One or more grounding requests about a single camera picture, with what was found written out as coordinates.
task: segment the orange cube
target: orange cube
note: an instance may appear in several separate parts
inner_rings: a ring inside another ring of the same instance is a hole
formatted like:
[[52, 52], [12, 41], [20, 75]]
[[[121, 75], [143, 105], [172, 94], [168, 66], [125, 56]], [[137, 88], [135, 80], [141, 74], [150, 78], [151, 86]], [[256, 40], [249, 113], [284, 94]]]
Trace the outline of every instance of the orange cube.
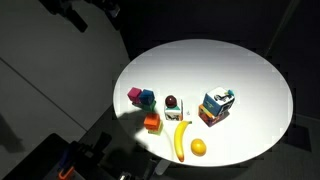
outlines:
[[144, 127], [148, 130], [158, 130], [160, 125], [160, 116], [156, 113], [148, 113], [144, 119]]

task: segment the red cube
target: red cube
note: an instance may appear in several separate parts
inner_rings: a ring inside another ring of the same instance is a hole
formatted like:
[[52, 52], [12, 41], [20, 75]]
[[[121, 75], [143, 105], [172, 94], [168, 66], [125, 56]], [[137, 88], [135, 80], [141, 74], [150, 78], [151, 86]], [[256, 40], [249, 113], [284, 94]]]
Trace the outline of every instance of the red cube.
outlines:
[[139, 100], [139, 95], [141, 94], [142, 90], [139, 88], [131, 88], [131, 90], [128, 93], [128, 97], [130, 99], [130, 101], [132, 101], [134, 104], [139, 104], [140, 100]]

